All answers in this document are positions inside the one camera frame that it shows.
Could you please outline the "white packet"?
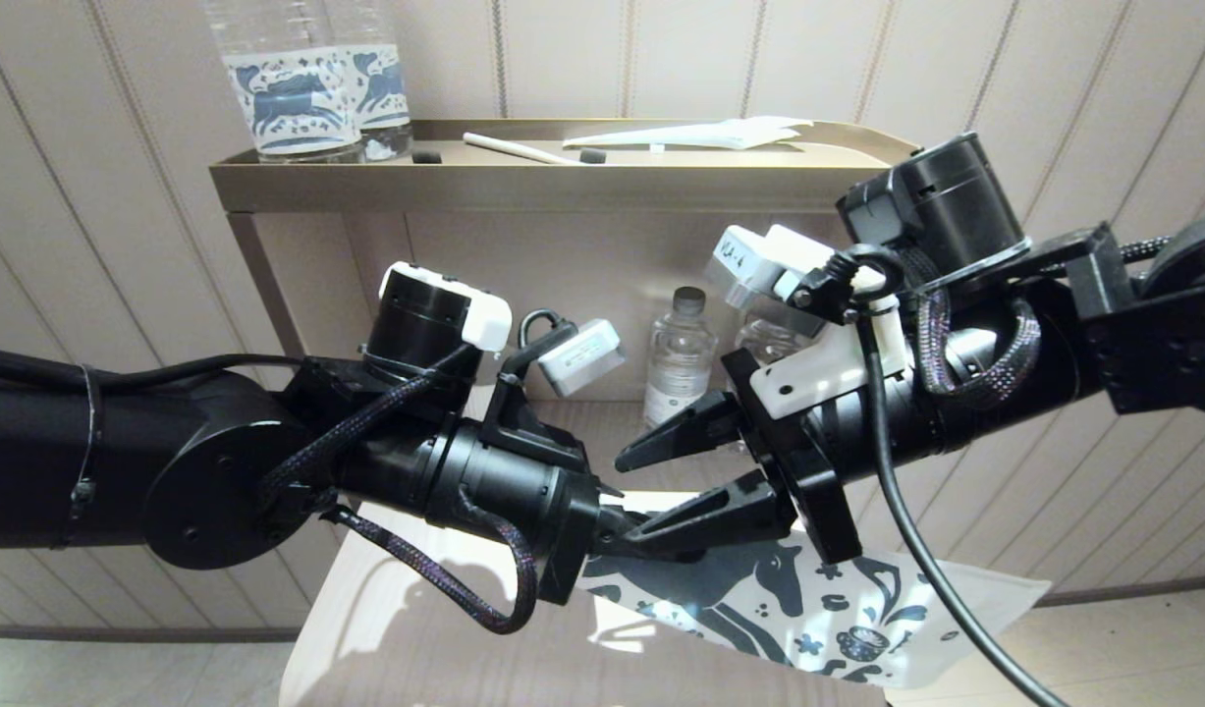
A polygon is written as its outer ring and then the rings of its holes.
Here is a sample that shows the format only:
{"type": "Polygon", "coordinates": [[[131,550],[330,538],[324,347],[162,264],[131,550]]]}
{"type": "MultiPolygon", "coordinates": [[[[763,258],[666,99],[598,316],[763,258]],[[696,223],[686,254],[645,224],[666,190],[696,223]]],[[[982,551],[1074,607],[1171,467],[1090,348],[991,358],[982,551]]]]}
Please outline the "white packet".
{"type": "Polygon", "coordinates": [[[756,116],[729,118],[715,124],[653,126],[646,130],[599,134],[563,140],[564,148],[619,146],[678,146],[710,149],[750,149],[782,140],[797,139],[804,126],[816,126],[809,118],[756,116]]]}

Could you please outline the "white stick toothbrush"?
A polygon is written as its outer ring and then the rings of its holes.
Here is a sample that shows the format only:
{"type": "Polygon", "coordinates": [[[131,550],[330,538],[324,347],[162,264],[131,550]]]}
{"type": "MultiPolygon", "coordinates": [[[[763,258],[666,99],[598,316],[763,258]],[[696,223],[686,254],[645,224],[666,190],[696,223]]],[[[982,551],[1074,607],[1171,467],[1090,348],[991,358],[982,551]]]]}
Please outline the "white stick toothbrush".
{"type": "Polygon", "coordinates": [[[537,149],[535,147],[527,145],[521,145],[513,142],[512,140],[502,140],[474,132],[464,132],[463,141],[468,146],[480,147],[481,149],[489,149],[493,152],[502,153],[502,155],[525,158],[525,160],[530,160],[537,164],[565,165],[565,166],[582,165],[582,163],[578,161],[578,158],[571,160],[571,158],[553,155],[553,153],[548,151],[537,149]]]}

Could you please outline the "large blue-label water bottle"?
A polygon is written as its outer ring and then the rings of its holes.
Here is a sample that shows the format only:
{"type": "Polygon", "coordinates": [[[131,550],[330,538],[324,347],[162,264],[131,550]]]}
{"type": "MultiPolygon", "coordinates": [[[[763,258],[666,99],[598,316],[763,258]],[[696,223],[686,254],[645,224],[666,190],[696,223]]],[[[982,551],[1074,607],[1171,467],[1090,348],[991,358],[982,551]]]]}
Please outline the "large blue-label water bottle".
{"type": "Polygon", "coordinates": [[[199,0],[255,155],[354,163],[360,132],[324,0],[199,0]]]}
{"type": "Polygon", "coordinates": [[[324,8],[346,69],[362,160],[374,164],[405,155],[413,132],[390,0],[324,0],[324,8]]]}

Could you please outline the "small clear water bottle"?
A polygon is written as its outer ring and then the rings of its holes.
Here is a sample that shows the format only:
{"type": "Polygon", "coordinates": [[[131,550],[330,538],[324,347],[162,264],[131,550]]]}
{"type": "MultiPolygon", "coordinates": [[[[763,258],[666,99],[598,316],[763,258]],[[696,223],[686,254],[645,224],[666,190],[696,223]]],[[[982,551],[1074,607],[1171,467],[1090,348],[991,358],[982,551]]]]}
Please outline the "small clear water bottle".
{"type": "Polygon", "coordinates": [[[790,328],[747,314],[734,336],[733,344],[736,349],[747,350],[759,366],[764,366],[809,349],[812,340],[792,331],[790,328]]]}
{"type": "Polygon", "coordinates": [[[709,391],[719,337],[709,325],[705,305],[700,288],[678,287],[669,312],[652,323],[643,399],[647,429],[664,424],[709,391]]]}

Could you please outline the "white bag with horse print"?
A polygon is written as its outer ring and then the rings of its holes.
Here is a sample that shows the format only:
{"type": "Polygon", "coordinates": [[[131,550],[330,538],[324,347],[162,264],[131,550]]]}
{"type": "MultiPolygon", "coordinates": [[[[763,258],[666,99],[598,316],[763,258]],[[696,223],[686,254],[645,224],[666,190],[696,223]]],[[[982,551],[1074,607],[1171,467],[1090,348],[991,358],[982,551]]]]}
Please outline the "white bag with horse print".
{"type": "Polygon", "coordinates": [[[716,646],[836,681],[916,689],[976,653],[906,552],[868,549],[827,565],[803,529],[696,562],[593,556],[578,587],[716,646]]]}

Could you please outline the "beige open shelf unit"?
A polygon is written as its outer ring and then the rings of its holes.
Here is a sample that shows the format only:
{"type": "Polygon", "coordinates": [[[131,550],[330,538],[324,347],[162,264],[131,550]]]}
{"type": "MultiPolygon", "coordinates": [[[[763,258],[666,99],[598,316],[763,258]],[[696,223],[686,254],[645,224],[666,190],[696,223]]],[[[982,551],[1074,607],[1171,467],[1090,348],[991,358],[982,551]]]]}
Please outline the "beige open shelf unit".
{"type": "Polygon", "coordinates": [[[562,152],[566,139],[643,130],[643,120],[422,120],[415,146],[439,164],[265,164],[249,151],[210,179],[271,319],[292,357],[355,358],[396,261],[453,276],[507,300],[515,318],[552,308],[606,318],[627,363],[568,402],[543,376],[527,391],[574,425],[598,471],[642,422],[656,316],[678,285],[704,287],[725,228],[790,226],[831,244],[835,204],[915,145],[839,122],[799,126],[756,149],[610,151],[602,165],[525,158],[464,143],[466,132],[562,152]]]}

